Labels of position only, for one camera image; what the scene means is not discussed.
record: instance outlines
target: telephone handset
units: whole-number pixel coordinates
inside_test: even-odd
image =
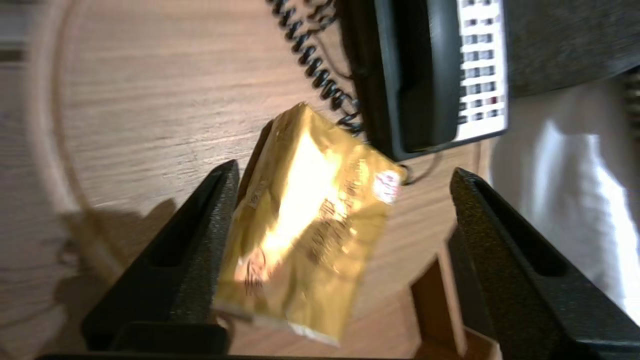
[[[338,123],[354,134],[364,131],[389,158],[406,160],[505,132],[501,0],[327,0],[308,16],[317,27],[301,35],[295,9],[286,0],[268,2],[313,86],[343,111]],[[336,19],[357,100],[320,69],[316,47],[304,45]]]

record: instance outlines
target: snack wrapper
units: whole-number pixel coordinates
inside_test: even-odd
[[[215,308],[337,345],[404,170],[299,104],[246,176]]]

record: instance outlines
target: black desk phone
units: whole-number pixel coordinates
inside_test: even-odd
[[[507,128],[501,0],[325,0],[306,20],[268,0],[305,74],[338,123],[401,161]],[[307,40],[339,20],[357,97],[337,86]]]

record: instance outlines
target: gold foil packet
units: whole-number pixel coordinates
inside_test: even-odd
[[[263,142],[214,306],[337,345],[404,170],[306,104],[278,116]]]

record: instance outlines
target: white fabric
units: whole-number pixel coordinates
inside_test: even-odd
[[[519,99],[509,115],[492,185],[640,323],[639,182],[622,88],[607,80]]]

